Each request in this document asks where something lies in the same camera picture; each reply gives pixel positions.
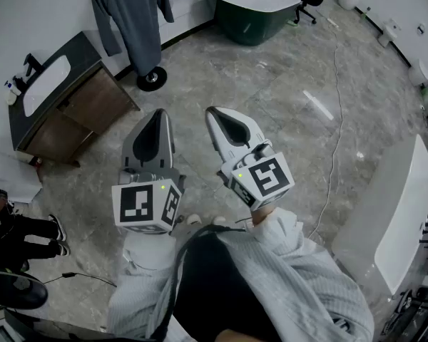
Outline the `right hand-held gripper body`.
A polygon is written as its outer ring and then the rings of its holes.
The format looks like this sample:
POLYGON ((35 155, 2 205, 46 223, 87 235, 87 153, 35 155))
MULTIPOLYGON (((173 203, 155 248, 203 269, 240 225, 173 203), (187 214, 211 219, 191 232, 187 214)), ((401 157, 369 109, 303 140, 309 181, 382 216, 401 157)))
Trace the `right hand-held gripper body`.
POLYGON ((277 201, 295 185, 283 153, 274 151, 269 140, 241 160, 223 162, 218 175, 252 211, 277 201))

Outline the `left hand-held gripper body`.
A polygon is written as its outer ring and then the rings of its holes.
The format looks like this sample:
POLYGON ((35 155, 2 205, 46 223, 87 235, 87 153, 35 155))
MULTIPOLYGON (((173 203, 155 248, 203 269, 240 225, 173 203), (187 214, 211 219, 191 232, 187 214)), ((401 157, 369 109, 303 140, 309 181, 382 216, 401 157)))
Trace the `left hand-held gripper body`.
POLYGON ((111 188, 115 225, 141 234, 172 232, 185 179, 175 168, 122 168, 111 188))

